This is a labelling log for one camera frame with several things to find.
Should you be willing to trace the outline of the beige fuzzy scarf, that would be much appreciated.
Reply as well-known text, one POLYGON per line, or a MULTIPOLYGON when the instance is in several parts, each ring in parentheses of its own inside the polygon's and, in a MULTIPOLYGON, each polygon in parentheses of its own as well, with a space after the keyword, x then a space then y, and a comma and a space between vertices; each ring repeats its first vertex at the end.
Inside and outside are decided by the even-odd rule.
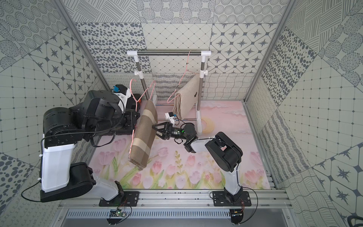
POLYGON ((176 92, 173 113, 179 119, 185 119, 189 111, 198 101, 199 75, 195 75, 189 82, 176 92))

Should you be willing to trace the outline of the brown plaid scarf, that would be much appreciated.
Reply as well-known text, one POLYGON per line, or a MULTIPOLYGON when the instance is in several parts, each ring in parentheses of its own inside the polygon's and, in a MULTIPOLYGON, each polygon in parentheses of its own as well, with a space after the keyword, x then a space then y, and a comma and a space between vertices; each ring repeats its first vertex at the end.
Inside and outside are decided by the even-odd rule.
POLYGON ((140 117, 130 147, 129 161, 139 170, 146 168, 151 148, 156 137, 152 128, 157 124, 157 110, 155 104, 148 100, 140 117))

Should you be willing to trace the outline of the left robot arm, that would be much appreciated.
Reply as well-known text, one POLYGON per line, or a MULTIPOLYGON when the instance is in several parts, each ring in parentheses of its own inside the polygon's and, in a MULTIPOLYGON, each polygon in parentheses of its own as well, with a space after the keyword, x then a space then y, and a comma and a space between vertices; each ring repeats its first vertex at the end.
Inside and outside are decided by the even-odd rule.
POLYGON ((76 144, 95 144, 96 137, 130 135, 140 118, 138 101, 129 89, 124 92, 90 90, 83 102, 55 107, 43 115, 41 140, 40 201, 51 202, 93 194, 109 202, 124 198, 119 182, 94 175, 84 162, 72 163, 76 144))

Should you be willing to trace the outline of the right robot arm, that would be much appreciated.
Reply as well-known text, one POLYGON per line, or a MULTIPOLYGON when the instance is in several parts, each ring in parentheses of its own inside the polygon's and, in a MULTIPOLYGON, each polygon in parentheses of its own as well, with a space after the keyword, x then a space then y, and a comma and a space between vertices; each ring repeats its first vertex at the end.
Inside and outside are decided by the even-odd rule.
POLYGON ((226 134, 218 132, 212 138, 200 139, 193 123, 185 123, 176 128, 170 122, 164 122, 153 125, 152 129, 163 140, 182 140, 184 148, 190 153, 209 152, 216 164, 226 173, 226 199, 234 203, 242 197, 243 188, 239 185, 237 170, 242 161, 243 151, 226 134))

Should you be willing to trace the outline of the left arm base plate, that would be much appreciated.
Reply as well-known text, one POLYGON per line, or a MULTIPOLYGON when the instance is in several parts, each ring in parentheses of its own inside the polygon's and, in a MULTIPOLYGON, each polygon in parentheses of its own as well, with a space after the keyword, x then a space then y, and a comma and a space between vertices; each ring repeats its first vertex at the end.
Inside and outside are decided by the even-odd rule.
POLYGON ((110 201, 101 198, 99 207, 136 207, 139 201, 139 191, 126 191, 123 194, 117 195, 110 201))

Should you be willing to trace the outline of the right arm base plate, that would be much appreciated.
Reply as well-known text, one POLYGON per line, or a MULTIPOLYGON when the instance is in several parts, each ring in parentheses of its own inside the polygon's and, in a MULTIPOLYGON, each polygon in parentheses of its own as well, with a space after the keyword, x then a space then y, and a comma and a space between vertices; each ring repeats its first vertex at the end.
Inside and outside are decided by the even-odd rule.
POLYGON ((212 191, 211 197, 215 207, 245 207, 251 206, 250 195, 247 191, 240 191, 236 195, 231 195, 227 191, 212 191))

